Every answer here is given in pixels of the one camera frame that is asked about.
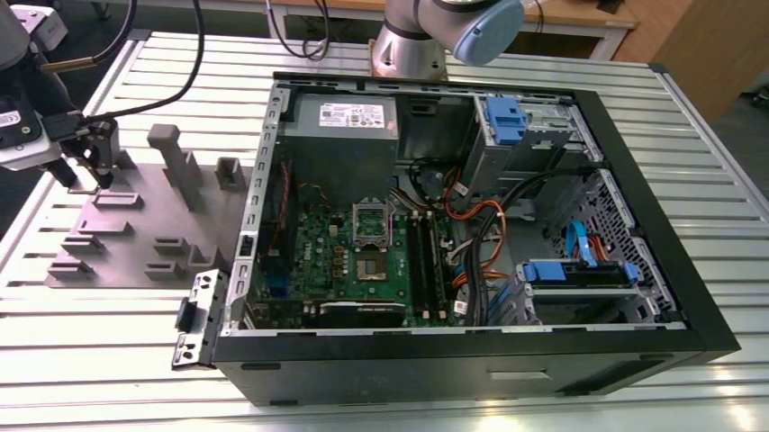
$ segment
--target floor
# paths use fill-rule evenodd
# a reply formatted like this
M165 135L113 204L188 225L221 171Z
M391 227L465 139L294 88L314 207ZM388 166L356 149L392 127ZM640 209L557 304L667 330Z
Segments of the floor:
M18 3L30 4L30 0ZM113 4L110 12L113 17L100 22L87 3L65 2L59 14L69 34L62 45L49 54L50 61L82 57L105 46L120 28L125 7ZM206 32L210 34L268 36L266 19L261 14L205 11L204 15ZM376 22L349 24L345 20L333 20L330 33L337 41L365 43L376 36L379 26ZM140 6L134 28L192 33L194 32L192 11ZM321 22L317 18L288 17L286 31L290 39L318 37ZM78 106L85 105L108 68L109 62L105 62L94 68L62 75L69 95ZM769 109L755 108L750 106L747 97L739 98L728 113L715 123L714 130L763 195L769 196L769 170L764 169L769 163ZM0 200L2 200L0 235L6 232L38 177L39 173L34 170L13 173L0 169Z

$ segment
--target power supply label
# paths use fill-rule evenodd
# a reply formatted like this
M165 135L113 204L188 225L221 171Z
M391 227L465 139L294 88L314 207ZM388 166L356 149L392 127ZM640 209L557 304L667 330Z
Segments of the power supply label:
M384 129L384 105L324 103L318 125L330 128Z

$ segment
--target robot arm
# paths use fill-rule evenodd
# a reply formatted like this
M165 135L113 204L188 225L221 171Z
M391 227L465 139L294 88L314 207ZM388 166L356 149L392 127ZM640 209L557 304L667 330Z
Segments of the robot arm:
M372 49L380 77L441 79L445 55L484 65L509 46L523 25L523 4L533 0L395 0Z
M0 0L0 166L41 167L70 187L77 177L62 154L89 171L100 187L112 184L117 156L116 122L83 121L55 75L43 74L42 56L5 0Z

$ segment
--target blue latch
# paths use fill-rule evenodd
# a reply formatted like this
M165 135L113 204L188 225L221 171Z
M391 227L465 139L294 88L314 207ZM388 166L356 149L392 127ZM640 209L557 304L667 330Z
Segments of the blue latch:
M563 265L557 262L537 261L523 265L525 282L564 281Z
M635 285L638 283L638 269L632 263L624 263L624 274L627 275L627 280L630 281L630 285Z
M493 130L493 141L503 146L520 143L525 133L525 113L511 97L487 97L485 115Z

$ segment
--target ram slot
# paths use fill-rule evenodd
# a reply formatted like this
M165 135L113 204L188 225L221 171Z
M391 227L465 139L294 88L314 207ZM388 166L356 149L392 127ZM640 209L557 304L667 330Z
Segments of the ram slot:
M421 276L421 257L419 254L417 220L408 220L405 227L405 249L408 254L408 284L411 286L411 304L413 312L419 315L427 310L427 293Z
M437 223L435 220L435 217L429 218L428 221L428 227L429 227L429 251L431 251L431 257L432 257L432 268L435 269L435 283L432 286L432 289L435 290L435 295L437 298L437 317L444 319L447 317L447 313L445 313L445 306L447 306L447 302L445 302L445 274L444 274L444 266L441 264L441 259L440 259L440 247L439 247L439 231L437 231Z
M419 220L419 252L421 256L421 268L424 269L424 289L427 297L427 308L432 312L432 316L437 316L439 302L437 302L437 280L439 276L435 273L435 261L432 253L432 229L431 220L432 216Z

